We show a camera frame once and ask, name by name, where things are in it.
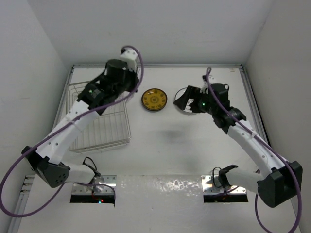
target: metal wire basket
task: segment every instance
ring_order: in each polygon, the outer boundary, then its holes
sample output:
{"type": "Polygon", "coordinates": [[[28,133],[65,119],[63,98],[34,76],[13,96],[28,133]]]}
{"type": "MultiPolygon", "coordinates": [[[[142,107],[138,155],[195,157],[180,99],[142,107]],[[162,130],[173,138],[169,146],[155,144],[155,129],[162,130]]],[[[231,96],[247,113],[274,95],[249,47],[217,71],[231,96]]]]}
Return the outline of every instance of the metal wire basket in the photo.
{"type": "MultiPolygon", "coordinates": [[[[66,111],[71,109],[79,93],[88,82],[68,85],[66,111]]],[[[78,153],[105,149],[127,144],[131,139],[130,125],[125,102],[107,108],[93,123],[89,124],[70,146],[69,150],[78,153]]]]}

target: white wall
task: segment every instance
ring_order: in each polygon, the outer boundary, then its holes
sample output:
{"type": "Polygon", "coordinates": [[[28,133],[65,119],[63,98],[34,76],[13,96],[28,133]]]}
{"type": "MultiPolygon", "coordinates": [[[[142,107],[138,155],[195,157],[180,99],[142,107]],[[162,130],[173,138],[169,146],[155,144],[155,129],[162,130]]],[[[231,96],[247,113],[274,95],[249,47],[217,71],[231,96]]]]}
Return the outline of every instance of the white wall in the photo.
{"type": "Polygon", "coordinates": [[[28,0],[63,61],[105,62],[122,45],[147,63],[245,63],[273,0],[28,0]]]}
{"type": "Polygon", "coordinates": [[[303,166],[302,232],[311,232],[311,1],[277,0],[247,62],[273,147],[303,166]]]}
{"type": "MultiPolygon", "coordinates": [[[[0,3],[0,179],[20,156],[52,128],[67,70],[26,1],[0,3]]],[[[17,166],[2,195],[9,210],[19,196],[25,174],[17,166]]],[[[0,211],[0,233],[10,218],[0,211]]]]}

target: metal mounting plate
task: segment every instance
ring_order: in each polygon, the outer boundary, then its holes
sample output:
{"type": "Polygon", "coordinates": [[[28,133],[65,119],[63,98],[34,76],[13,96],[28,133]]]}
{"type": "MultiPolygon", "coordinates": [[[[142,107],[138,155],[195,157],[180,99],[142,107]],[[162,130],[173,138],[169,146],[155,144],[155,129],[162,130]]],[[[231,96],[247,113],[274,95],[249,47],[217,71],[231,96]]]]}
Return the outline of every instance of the metal mounting plate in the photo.
{"type": "MultiPolygon", "coordinates": [[[[106,185],[116,188],[116,181],[117,181],[116,175],[108,175],[108,176],[102,175],[102,177],[105,180],[106,185]]],[[[81,195],[81,196],[85,196],[85,195],[91,196],[92,192],[88,187],[74,183],[71,194],[81,195]]],[[[104,187],[101,193],[94,193],[94,196],[96,195],[101,195],[101,196],[102,195],[113,195],[113,191],[108,187],[104,187]]]]}
{"type": "MultiPolygon", "coordinates": [[[[214,187],[212,175],[203,175],[201,176],[201,180],[204,195],[218,195],[224,192],[223,188],[214,187]]],[[[230,192],[230,195],[241,195],[241,194],[246,194],[246,189],[243,187],[238,187],[233,192],[230,192]]]]}

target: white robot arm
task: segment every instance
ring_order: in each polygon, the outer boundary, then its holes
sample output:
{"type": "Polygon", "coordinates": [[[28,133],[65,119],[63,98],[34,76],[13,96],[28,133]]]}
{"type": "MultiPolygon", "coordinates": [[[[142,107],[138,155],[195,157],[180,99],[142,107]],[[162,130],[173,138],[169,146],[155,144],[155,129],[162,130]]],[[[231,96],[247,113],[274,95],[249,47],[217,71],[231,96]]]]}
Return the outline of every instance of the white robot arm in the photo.
{"type": "MultiPolygon", "coordinates": [[[[66,182],[89,184],[94,177],[100,176],[91,166],[64,163],[62,159],[83,129],[105,109],[88,113],[76,121],[74,119],[91,109],[114,102],[124,91],[131,92],[139,82],[137,58],[134,50],[127,49],[121,51],[119,59],[109,60],[104,72],[86,85],[70,111],[49,135],[68,123],[72,124],[26,157],[32,169],[50,187],[58,187],[66,182]]],[[[22,153],[29,149],[30,147],[26,147],[22,153]]]]}
{"type": "MultiPolygon", "coordinates": [[[[239,109],[230,106],[228,99],[229,86],[227,84],[214,83],[211,85],[211,88],[222,106],[239,123],[242,123],[246,129],[253,132],[251,135],[244,127],[237,124],[231,116],[223,111],[208,89],[202,92],[198,87],[188,86],[184,94],[175,100],[174,104],[179,109],[184,110],[188,99],[193,99],[193,102],[190,104],[190,110],[194,113],[211,114],[217,127],[221,128],[228,136],[235,140],[260,170],[260,174],[257,174],[242,170],[237,165],[230,165],[219,171],[217,182],[223,188],[237,185],[255,192],[270,207],[276,207],[295,196],[297,191],[294,180],[284,165],[284,162],[259,143],[258,138],[261,138],[246,120],[246,116],[239,109]]],[[[286,159],[282,159],[293,170],[301,188],[301,165],[297,161],[289,163],[286,159]]]]}

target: white table surface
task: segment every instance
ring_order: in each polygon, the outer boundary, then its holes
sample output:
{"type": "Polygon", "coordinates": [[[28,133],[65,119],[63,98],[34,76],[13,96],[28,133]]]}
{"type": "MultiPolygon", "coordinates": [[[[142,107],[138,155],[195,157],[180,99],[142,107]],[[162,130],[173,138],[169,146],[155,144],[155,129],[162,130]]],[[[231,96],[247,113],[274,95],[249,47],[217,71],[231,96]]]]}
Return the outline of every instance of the white table surface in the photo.
{"type": "MultiPolygon", "coordinates": [[[[76,68],[70,83],[91,80],[102,70],[76,68]]],[[[214,125],[211,116],[186,116],[173,105],[179,89],[202,85],[204,72],[204,68],[145,69],[142,86],[127,104],[131,142],[89,155],[102,174],[117,175],[115,208],[69,203],[72,185],[66,184],[50,205],[24,218],[18,232],[263,232],[256,221],[253,193],[248,193],[248,203],[203,204],[200,175],[230,164],[256,170],[239,145],[214,125]],[[141,95],[149,88],[167,93],[168,103],[160,112],[150,113],[141,106],[141,95]]],[[[254,124],[239,70],[215,68],[212,75],[218,83],[230,86],[231,105],[254,124]]],[[[84,157],[68,152],[66,160],[81,163],[84,157]]],[[[39,207],[54,192],[36,177],[25,212],[39,207]]],[[[287,232],[294,222],[290,201],[275,209],[260,201],[259,211],[263,223],[275,232],[287,232]]]]}

